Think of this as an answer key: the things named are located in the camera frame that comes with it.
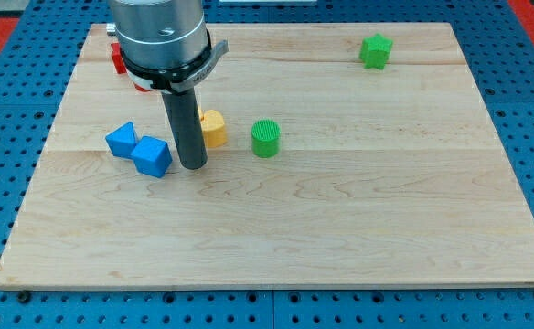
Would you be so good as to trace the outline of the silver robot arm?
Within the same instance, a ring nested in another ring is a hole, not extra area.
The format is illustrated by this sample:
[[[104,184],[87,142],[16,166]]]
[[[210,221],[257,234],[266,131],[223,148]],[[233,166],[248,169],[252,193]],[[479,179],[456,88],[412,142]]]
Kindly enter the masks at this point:
[[[200,0],[110,0],[108,2],[129,77],[161,92],[183,167],[203,167],[207,150],[195,87],[228,53],[213,43]]]

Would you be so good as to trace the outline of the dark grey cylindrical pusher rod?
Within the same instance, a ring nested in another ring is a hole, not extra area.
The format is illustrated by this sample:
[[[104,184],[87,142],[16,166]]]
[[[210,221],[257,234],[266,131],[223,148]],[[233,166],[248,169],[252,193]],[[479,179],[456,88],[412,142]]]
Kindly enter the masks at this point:
[[[180,163],[189,170],[203,167],[208,156],[194,90],[178,94],[164,91],[161,95]]]

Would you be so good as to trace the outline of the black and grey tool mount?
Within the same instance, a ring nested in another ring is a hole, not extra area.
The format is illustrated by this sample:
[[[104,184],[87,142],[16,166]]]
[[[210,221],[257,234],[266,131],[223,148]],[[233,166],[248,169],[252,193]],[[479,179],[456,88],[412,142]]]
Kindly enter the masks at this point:
[[[227,40],[211,44],[207,31],[207,45],[202,52],[188,63],[170,69],[148,69],[131,61],[121,48],[121,57],[127,74],[133,83],[143,90],[163,90],[170,94],[181,94],[193,89],[217,66],[219,60],[229,52]]]

